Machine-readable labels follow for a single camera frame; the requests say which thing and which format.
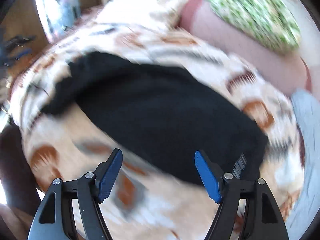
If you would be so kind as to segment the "pink padded headboard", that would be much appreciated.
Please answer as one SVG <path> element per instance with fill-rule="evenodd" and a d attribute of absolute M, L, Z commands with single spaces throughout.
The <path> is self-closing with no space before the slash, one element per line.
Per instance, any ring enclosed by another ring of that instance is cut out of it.
<path fill-rule="evenodd" d="M 207 0 L 189 0 L 179 27 L 226 54 L 235 53 L 253 64 L 263 78 L 291 95 L 297 88 L 311 91 L 309 69 L 297 51 L 277 54 L 219 18 Z"/>

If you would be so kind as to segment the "green patterned quilt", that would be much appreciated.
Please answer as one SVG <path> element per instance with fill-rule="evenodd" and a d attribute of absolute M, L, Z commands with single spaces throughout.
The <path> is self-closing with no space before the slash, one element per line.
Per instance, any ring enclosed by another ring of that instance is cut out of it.
<path fill-rule="evenodd" d="M 282 0 L 207 0 L 225 22 L 280 54 L 296 50 L 301 33 Z"/>

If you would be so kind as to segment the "leaf patterned fleece blanket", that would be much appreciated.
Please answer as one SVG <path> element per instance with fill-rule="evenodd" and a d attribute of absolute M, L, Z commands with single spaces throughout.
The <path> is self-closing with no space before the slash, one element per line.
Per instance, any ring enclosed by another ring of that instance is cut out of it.
<path fill-rule="evenodd" d="M 123 165 L 101 205 L 114 239 L 202 239 L 217 211 L 194 163 L 265 179 L 287 219 L 304 184 L 290 99 L 243 58 L 171 17 L 186 0 L 111 0 L 12 84 L 12 117 L 42 191 L 115 148 Z"/>

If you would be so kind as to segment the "black pants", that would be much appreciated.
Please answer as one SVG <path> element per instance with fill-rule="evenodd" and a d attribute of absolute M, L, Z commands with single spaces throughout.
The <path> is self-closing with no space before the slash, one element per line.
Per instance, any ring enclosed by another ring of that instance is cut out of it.
<path fill-rule="evenodd" d="M 41 112 L 76 103 L 103 132 L 161 171 L 201 185 L 194 155 L 203 150 L 223 171 L 256 180 L 268 138 L 258 125 L 187 70 L 136 64 L 92 52 L 69 64 Z"/>

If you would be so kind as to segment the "light blue pillow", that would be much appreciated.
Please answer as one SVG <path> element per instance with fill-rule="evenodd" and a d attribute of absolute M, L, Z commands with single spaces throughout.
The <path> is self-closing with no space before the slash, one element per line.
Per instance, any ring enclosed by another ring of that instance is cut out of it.
<path fill-rule="evenodd" d="M 289 239 L 300 239 L 319 211 L 319 101 L 304 89 L 296 90 L 291 101 L 304 141 L 304 185 L 286 220 Z"/>

